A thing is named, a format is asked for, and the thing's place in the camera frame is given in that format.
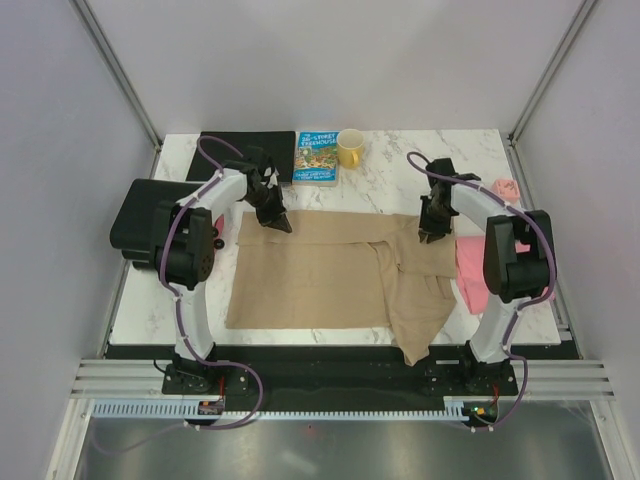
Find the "black pink drawer unit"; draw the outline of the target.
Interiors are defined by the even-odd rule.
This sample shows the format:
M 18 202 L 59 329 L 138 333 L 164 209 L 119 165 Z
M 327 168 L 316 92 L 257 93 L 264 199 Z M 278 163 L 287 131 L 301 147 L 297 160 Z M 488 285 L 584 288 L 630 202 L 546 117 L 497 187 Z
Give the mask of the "black pink drawer unit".
M 166 237 L 178 212 L 179 201 L 194 193 L 198 183 L 136 179 L 111 227 L 111 246 L 137 269 L 158 271 Z M 215 259 L 212 215 L 191 207 L 182 216 L 171 242 L 166 275 L 195 275 L 200 281 L 211 273 Z

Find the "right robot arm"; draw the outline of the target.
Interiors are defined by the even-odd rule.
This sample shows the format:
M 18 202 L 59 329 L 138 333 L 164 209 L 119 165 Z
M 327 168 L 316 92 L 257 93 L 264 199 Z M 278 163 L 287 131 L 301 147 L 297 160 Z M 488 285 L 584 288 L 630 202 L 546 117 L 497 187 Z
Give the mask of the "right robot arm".
M 488 305 L 467 350 L 472 360 L 458 368 L 467 392 L 483 392 L 494 381 L 491 366 L 514 357 L 513 334 L 523 310 L 550 298 L 557 280 L 551 219 L 543 210 L 524 211 L 483 185 L 474 174 L 459 174 L 449 158 L 430 160 L 412 151 L 409 164 L 428 178 L 421 197 L 418 235 L 433 243 L 452 233 L 464 216 L 484 231 L 482 273 Z

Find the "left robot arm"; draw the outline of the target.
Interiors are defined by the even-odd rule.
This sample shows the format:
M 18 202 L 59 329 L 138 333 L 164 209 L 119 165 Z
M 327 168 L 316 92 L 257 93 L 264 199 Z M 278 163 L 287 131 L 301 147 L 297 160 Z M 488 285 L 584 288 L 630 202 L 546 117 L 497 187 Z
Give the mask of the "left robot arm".
M 278 171 L 259 147 L 214 166 L 212 177 L 180 200 L 161 202 L 154 212 L 150 259 L 158 279 L 172 296 L 176 325 L 175 353 L 191 362 L 185 382 L 208 393 L 219 382 L 219 369 L 209 363 L 215 341 L 208 325 L 205 282 L 215 262 L 215 222 L 236 203 L 254 208 L 262 227 L 287 234 Z

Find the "beige t shirt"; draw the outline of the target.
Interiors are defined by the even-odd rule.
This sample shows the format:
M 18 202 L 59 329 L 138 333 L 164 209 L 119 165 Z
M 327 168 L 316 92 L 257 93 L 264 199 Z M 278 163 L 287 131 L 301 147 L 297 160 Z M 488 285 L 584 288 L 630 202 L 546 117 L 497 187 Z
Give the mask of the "beige t shirt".
M 426 358 L 454 310 L 456 245 L 419 237 L 416 217 L 293 211 L 291 233 L 245 213 L 229 329 L 388 327 L 406 364 Z

